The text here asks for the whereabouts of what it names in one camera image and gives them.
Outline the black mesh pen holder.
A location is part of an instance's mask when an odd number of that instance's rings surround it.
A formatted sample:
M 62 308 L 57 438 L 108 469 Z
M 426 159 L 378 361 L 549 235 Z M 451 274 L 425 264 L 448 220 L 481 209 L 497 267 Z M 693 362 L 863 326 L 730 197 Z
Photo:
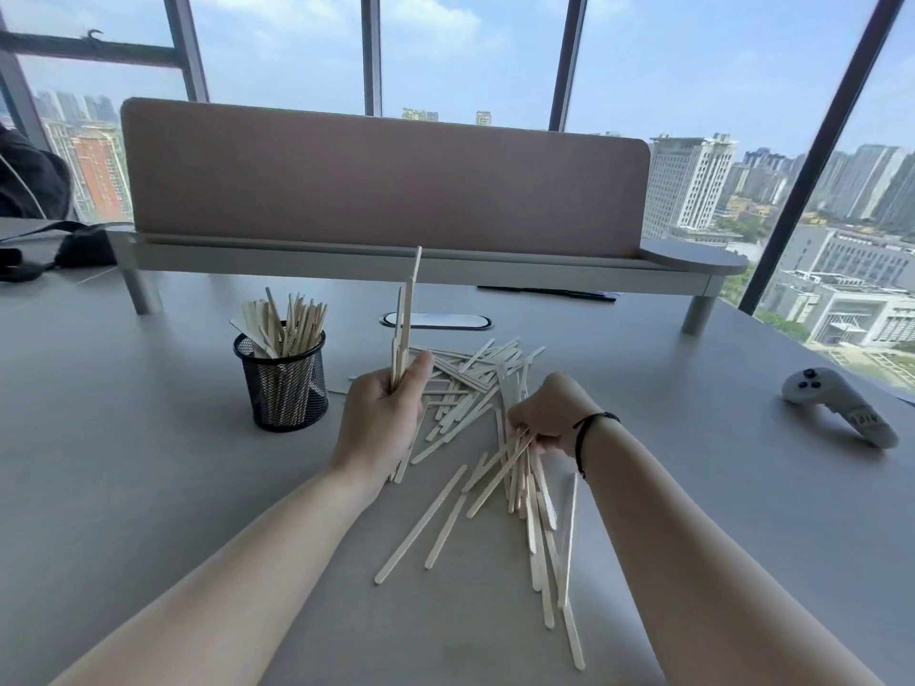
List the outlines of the black mesh pen holder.
M 245 333 L 234 340 L 242 361 L 254 424 L 271 433 L 291 433 L 316 424 L 326 414 L 328 397 L 322 349 L 326 332 L 305 353 L 292 357 L 259 357 Z

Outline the person's left hand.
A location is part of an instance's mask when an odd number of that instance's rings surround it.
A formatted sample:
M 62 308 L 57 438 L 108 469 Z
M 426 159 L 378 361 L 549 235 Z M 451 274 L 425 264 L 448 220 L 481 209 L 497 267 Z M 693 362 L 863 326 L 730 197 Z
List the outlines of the person's left hand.
M 423 395 L 402 394 L 402 381 L 394 391 L 389 369 L 360 376 L 349 388 L 330 469 L 377 496 L 414 438 Z

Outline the wooden sticks standing in holder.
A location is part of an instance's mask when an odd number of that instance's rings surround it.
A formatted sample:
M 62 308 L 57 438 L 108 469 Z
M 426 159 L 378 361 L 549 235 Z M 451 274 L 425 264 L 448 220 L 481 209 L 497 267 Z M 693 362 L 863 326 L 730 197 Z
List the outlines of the wooden sticks standing in holder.
M 301 293 L 281 297 L 268 286 L 264 297 L 244 301 L 240 309 L 241 319 L 231 319 L 229 323 L 250 346 L 247 353 L 254 358 L 303 357 L 325 338 L 328 304 Z

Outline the black wristband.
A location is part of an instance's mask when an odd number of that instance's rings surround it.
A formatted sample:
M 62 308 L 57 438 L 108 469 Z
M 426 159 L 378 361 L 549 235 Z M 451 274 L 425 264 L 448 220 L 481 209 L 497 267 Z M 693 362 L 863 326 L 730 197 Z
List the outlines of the black wristband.
M 609 412 L 602 412 L 602 413 L 589 414 L 588 416 L 584 417 L 583 419 L 581 419 L 580 421 L 578 421 L 574 424 L 573 429 L 576 432 L 574 459 L 576 462 L 578 473 L 580 474 L 580 476 L 583 480 L 587 479 L 587 473 L 586 473 L 585 464 L 584 464 L 584 456 L 583 456 L 584 449 L 583 448 L 585 445 L 585 440 L 589 434 L 591 427 L 594 425 L 595 421 L 598 419 L 609 419 L 612 421 L 616 421 L 618 424 L 621 423 L 620 418 L 617 415 L 609 413 Z

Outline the pile of loose wooden sticks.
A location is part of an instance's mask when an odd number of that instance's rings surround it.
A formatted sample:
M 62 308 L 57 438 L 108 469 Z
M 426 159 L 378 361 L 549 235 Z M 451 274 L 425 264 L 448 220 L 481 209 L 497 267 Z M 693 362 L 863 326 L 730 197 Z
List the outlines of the pile of loose wooden sticks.
M 493 452 L 482 451 L 474 463 L 462 463 L 457 468 L 373 577 L 375 585 L 389 578 L 439 511 L 447 503 L 452 503 L 423 562 L 424 572 L 432 571 L 458 521 L 473 519 L 466 517 L 467 511 L 499 471 L 497 459 L 504 462 L 509 456 L 509 448 L 514 445 L 516 437 L 508 433 L 507 408 L 512 404 L 512 398 L 528 395 L 529 368 L 543 347 L 524 355 L 517 348 L 516 340 L 500 348 L 491 348 L 491 344 L 492 341 L 489 341 L 474 355 L 448 350 L 432 352 L 434 369 L 431 382 L 434 386 L 441 383 L 443 388 L 426 388 L 423 393 L 425 414 L 419 424 L 406 471 L 412 465 L 428 460 L 442 448 L 449 448 L 454 439 L 488 414 L 495 420 L 496 448 Z M 568 597 L 578 485 L 571 485 L 567 498 L 570 509 L 560 515 L 544 472 L 543 457 L 533 453 L 529 445 L 476 516 L 489 500 L 496 498 L 499 488 L 503 490 L 507 514 L 519 518 L 524 524 L 524 547 L 530 565 L 531 587 L 541 597 L 544 625 L 547 629 L 554 629 L 556 618 L 562 617 L 574 665 L 578 670 L 585 670 L 584 652 Z

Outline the dark window frame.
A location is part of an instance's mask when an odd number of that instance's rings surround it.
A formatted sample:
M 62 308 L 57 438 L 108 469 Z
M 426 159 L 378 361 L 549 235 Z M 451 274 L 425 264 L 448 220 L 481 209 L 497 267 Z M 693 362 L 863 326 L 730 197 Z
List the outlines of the dark window frame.
M 143 95 L 806 157 L 915 146 L 915 0 L 0 0 L 30 134 Z

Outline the white handheld controller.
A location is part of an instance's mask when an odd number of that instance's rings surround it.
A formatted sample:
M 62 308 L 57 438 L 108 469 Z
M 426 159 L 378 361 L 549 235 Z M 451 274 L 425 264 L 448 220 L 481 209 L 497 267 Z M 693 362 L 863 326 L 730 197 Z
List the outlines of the white handheld controller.
M 889 450 L 899 445 L 892 427 L 835 369 L 804 368 L 794 372 L 783 382 L 782 397 L 786 403 L 798 406 L 825 406 L 875 448 Z

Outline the black backpack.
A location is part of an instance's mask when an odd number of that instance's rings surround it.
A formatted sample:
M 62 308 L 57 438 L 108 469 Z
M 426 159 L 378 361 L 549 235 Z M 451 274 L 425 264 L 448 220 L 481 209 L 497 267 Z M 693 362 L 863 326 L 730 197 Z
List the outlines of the black backpack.
M 72 197 L 66 163 L 0 124 L 0 218 L 66 220 Z

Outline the black pen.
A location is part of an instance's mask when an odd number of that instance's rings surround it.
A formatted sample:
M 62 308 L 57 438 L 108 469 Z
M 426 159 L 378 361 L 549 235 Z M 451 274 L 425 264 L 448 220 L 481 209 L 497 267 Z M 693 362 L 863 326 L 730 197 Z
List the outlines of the black pen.
M 480 291 L 490 291 L 490 292 L 499 292 L 499 293 L 517 293 L 517 294 L 533 294 L 540 296 L 552 296 L 559 298 L 568 298 L 568 299 L 577 299 L 590 302 L 599 302 L 599 303 L 616 303 L 619 295 L 612 292 L 586 292 L 586 291 L 571 291 L 563 289 L 544 289 L 544 288 L 531 288 L 531 287 L 506 287 L 506 286 L 492 286 L 492 285 L 478 285 L 476 287 Z

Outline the white desk riser shelf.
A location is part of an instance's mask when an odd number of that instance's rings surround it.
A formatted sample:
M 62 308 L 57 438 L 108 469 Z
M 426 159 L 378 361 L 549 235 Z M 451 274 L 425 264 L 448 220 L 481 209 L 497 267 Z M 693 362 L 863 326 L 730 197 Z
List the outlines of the white desk riser shelf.
M 418 282 L 623 292 L 692 297 L 681 332 L 703 333 L 727 277 L 743 274 L 745 256 L 705 244 L 642 239 L 633 258 L 260 241 L 143 234 L 133 225 L 106 230 L 117 268 L 138 314 L 158 313 L 161 300 L 146 272 Z

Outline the person's right forearm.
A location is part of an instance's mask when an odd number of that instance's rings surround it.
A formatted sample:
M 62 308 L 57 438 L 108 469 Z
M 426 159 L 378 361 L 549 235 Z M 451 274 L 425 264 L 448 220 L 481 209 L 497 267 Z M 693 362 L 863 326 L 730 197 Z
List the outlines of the person's right forearm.
M 670 686 L 884 686 L 616 421 L 583 460 Z

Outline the bundle of wooden sticks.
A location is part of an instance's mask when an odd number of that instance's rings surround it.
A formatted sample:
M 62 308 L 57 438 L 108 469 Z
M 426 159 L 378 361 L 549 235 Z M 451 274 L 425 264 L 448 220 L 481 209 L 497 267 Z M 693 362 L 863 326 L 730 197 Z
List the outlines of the bundle of wooden sticks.
M 408 368 L 411 313 L 422 252 L 422 247 L 417 247 L 413 270 L 410 273 L 406 284 L 401 286 L 398 290 L 398 304 L 395 315 L 395 335 L 392 343 L 391 386 L 394 391 L 399 387 L 399 384 L 406 373 L 406 369 Z M 420 412 L 419 421 L 417 421 L 417 425 L 415 427 L 414 438 L 411 440 L 411 444 L 407 449 L 406 454 L 397 464 L 395 470 L 389 477 L 389 480 L 395 484 L 400 484 L 403 481 L 413 447 L 416 443 L 418 428 L 423 415 L 424 412 Z

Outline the person's left forearm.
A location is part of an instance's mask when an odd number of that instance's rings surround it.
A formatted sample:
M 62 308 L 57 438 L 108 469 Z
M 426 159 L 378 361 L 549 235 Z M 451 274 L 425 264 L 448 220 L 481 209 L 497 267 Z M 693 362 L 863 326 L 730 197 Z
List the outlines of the person's left forearm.
M 388 470 L 308 480 L 49 686 L 257 686 Z

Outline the black strapped pouch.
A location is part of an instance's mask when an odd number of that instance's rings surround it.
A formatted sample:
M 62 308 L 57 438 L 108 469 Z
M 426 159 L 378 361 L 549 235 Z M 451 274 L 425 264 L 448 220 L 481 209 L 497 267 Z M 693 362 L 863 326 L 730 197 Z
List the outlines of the black strapped pouch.
M 48 263 L 29 261 L 20 249 L 4 247 L 8 241 L 50 232 L 63 232 L 53 260 Z M 40 278 L 45 272 L 113 266 L 116 258 L 103 224 L 87 225 L 72 220 L 52 221 L 44 227 L 0 239 L 0 282 L 24 283 Z

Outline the person's right hand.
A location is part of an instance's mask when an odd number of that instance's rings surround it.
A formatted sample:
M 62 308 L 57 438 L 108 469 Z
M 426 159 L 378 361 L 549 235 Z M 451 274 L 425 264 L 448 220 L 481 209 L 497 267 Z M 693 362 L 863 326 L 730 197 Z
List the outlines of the person's right hand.
M 574 458 L 574 424 L 589 414 L 604 411 L 576 380 L 565 373 L 555 372 L 543 380 L 537 391 L 512 406 L 508 413 L 520 416 L 531 428 L 554 424 L 565 430 L 566 456 Z

